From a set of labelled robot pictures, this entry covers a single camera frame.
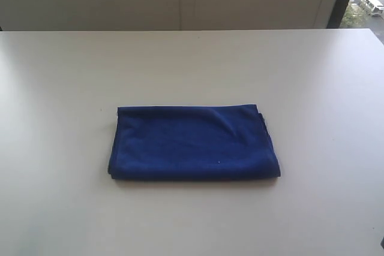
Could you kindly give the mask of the blue towel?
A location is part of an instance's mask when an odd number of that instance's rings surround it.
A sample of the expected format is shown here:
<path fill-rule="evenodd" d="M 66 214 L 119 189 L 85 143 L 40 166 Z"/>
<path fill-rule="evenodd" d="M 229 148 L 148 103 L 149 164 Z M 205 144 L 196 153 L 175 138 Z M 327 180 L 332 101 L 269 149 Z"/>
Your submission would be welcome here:
<path fill-rule="evenodd" d="M 281 175 L 263 115 L 239 106 L 119 107 L 112 179 L 222 181 Z"/>

